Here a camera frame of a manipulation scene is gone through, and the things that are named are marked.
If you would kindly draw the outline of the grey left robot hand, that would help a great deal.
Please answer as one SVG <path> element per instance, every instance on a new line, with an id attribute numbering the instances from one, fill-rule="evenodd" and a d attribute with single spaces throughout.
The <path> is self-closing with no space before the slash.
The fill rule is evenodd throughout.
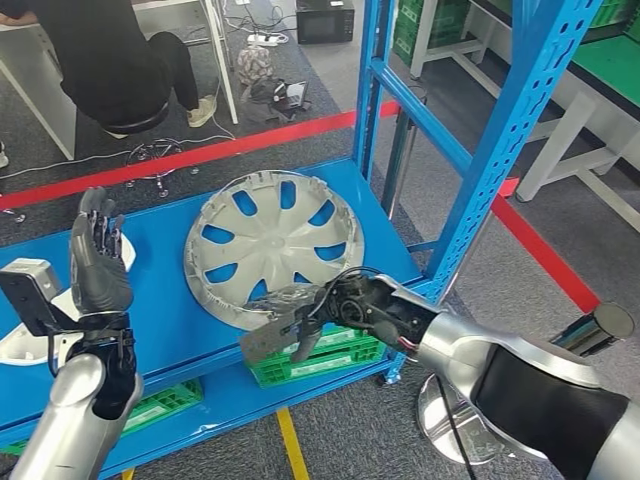
<path id="1" fill-rule="evenodd" d="M 124 312 L 134 300 L 123 259 L 123 215 L 103 187 L 86 190 L 69 239 L 71 291 L 82 314 Z"/>

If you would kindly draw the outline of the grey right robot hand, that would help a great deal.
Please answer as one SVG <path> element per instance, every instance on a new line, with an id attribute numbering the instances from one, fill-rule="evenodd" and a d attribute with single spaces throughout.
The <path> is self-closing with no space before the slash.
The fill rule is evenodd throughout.
<path id="1" fill-rule="evenodd" d="M 315 312 L 324 293 L 318 285 L 297 283 L 250 302 L 250 309 L 266 313 L 267 323 L 240 338 L 245 361 L 255 365 L 294 344 L 294 363 L 307 359 L 322 335 L 324 322 Z"/>

